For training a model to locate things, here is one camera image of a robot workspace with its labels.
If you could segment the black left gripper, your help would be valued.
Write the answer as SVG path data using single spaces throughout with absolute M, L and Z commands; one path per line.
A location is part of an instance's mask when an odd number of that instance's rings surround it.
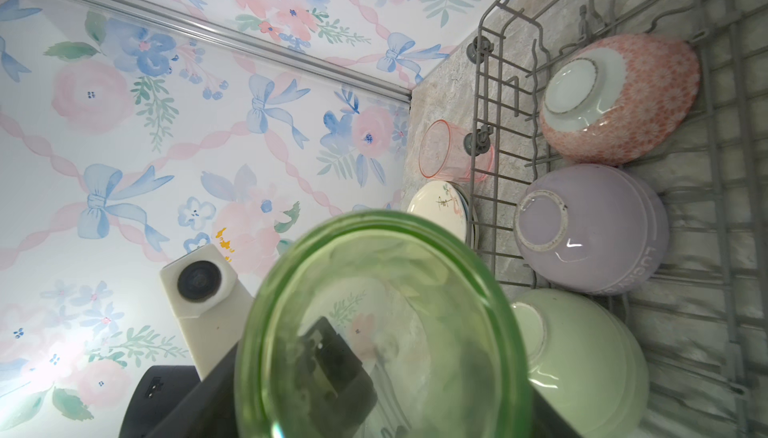
M 296 385 L 323 437 L 352 437 L 377 404 L 373 380 L 330 321 L 300 337 Z M 237 437 L 232 348 L 204 379 L 192 365 L 152 366 L 133 393 L 121 437 Z

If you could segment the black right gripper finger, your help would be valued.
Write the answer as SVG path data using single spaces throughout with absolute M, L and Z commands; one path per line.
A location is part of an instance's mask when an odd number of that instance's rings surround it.
M 580 438 L 580 435 L 538 391 L 532 389 L 531 396 L 533 438 Z

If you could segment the green glass tumbler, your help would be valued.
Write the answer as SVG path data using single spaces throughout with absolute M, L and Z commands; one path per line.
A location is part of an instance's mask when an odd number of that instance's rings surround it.
M 296 385 L 300 337 L 327 318 L 378 401 L 352 437 L 528 437 L 519 326 L 484 262 L 425 219 L 336 217 L 292 244 L 256 294 L 235 371 L 244 437 L 323 437 Z

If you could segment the cream flamingo plate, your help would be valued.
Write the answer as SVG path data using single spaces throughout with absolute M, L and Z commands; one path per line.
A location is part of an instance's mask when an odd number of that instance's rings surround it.
M 406 212 L 441 226 L 470 248 L 477 245 L 476 213 L 463 190 L 452 182 L 429 181 L 413 196 Z

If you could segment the pink glass tumbler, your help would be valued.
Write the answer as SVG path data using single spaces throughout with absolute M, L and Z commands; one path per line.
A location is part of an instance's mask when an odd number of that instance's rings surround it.
M 483 125 L 473 132 L 445 120 L 434 121 L 419 147 L 418 165 L 428 180 L 482 182 L 494 166 L 493 130 Z

